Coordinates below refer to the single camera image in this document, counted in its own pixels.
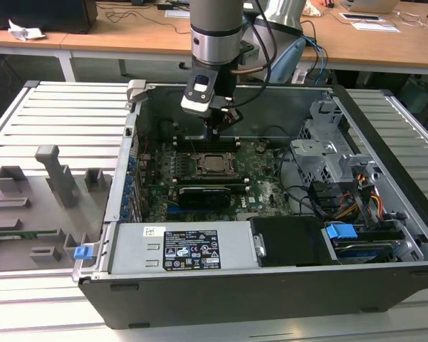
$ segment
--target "black foam piece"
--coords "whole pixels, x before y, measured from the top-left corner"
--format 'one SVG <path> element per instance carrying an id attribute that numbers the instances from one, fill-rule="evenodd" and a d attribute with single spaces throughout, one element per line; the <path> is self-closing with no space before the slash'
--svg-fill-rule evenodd
<path id="1" fill-rule="evenodd" d="M 334 264 L 321 234 L 324 224 L 317 217 L 252 217 L 250 222 L 254 234 L 263 237 L 263 267 Z"/>

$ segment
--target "motherboard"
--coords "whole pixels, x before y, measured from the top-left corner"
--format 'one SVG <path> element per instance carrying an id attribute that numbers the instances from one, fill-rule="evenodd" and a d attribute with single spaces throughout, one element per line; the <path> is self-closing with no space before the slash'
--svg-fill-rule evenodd
<path id="1" fill-rule="evenodd" d="M 245 221 L 291 214 L 278 181 L 282 148 L 259 139 L 143 143 L 145 222 Z"/>

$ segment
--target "desk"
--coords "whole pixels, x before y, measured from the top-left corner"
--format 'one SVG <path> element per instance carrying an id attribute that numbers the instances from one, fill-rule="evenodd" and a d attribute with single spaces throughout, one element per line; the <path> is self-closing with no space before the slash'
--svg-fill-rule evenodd
<path id="1" fill-rule="evenodd" d="M 101 6 L 120 6 L 120 3 L 101 3 Z M 428 4 L 401 2 L 397 9 L 420 14 L 428 24 Z M 55 56 L 59 59 L 67 81 L 75 81 L 72 58 L 112 58 L 141 61 L 191 61 L 190 35 L 177 34 L 171 26 L 163 26 L 140 16 L 129 16 L 114 24 L 106 18 L 105 9 L 98 9 L 98 20 L 87 35 L 48 33 L 48 39 L 22 42 L 8 32 L 0 31 L 0 52 L 35 56 Z M 126 9 L 115 9 L 125 12 Z M 155 7 L 138 9 L 149 19 L 173 24 L 179 32 L 189 31 L 187 19 L 165 18 L 164 11 Z M 328 10 L 338 17 L 345 11 L 336 0 Z M 342 25 L 332 16 L 311 20 L 317 30 L 318 43 L 329 54 L 329 68 L 357 71 L 386 71 L 391 73 L 428 74 L 428 28 L 404 25 L 396 14 L 384 15 L 397 24 L 401 33 L 358 31 Z M 313 35 L 309 24 L 303 24 L 306 34 Z M 298 72 L 307 71 L 315 60 L 312 49 L 304 51 Z"/>
<path id="2" fill-rule="evenodd" d="M 335 70 L 374 71 L 388 73 L 420 73 L 428 75 L 428 28 L 411 27 L 402 23 L 397 14 L 383 14 L 384 19 L 392 21 L 401 33 L 359 31 L 351 25 L 341 24 L 349 21 L 339 16 L 347 10 L 335 0 L 335 8 L 318 6 L 325 15 L 311 20 L 316 28 L 318 44 L 329 55 L 328 67 Z M 422 22 L 428 25 L 428 4 L 400 2 L 396 10 L 418 14 Z M 309 23 L 303 24 L 304 33 L 313 36 Z M 312 48 L 306 48 L 299 71 L 310 69 L 315 60 Z"/>

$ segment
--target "metal slotted table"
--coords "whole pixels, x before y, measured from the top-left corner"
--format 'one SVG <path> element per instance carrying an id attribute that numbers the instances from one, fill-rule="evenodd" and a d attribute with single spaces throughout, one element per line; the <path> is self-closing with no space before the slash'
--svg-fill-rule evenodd
<path id="1" fill-rule="evenodd" d="M 73 173 L 102 167 L 113 175 L 127 85 L 36 84 L 24 88 L 0 119 L 0 166 L 20 165 L 27 175 L 43 175 L 43 165 L 33 158 L 36 148 L 57 144 L 61 162 Z M 428 196 L 425 130 L 393 97 L 370 90 L 350 94 Z M 70 275 L 70 269 L 0 274 L 0 341 L 22 341 L 23 333 L 32 341 L 428 341 L 428 290 L 386 313 L 113 331 Z"/>

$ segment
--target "power supply label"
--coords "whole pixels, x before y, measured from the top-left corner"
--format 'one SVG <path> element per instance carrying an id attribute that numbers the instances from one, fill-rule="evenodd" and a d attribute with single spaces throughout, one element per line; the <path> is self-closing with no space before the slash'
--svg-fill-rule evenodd
<path id="1" fill-rule="evenodd" d="M 166 271 L 220 269 L 216 230 L 165 232 L 163 268 Z"/>

